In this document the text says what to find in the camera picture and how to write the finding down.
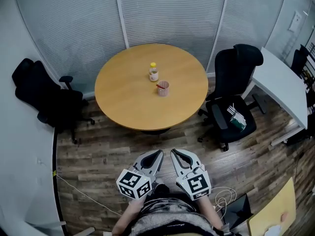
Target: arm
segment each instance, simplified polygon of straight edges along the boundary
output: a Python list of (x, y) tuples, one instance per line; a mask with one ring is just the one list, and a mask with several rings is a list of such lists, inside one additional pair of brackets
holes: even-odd
[(200, 213), (208, 219), (211, 225), (220, 230), (223, 226), (223, 223), (213, 208), (209, 198), (207, 196), (203, 196), (200, 199), (197, 199), (195, 202), (199, 207)]
[(146, 196), (142, 199), (132, 200), (131, 202), (129, 202), (127, 209), (124, 211), (124, 213), (113, 228), (113, 236), (121, 235), (125, 231), (126, 227), (129, 225), (129, 223), (138, 216), (140, 210), (143, 207), (145, 199)]

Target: white wall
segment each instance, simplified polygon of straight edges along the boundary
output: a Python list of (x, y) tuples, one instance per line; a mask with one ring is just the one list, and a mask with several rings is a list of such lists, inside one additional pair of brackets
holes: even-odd
[(0, 226), (9, 236), (43, 235), (25, 221), (59, 221), (52, 173), (36, 162), (52, 167), (54, 130), (14, 94), (11, 75), (24, 58), (41, 60), (15, 0), (0, 0)]

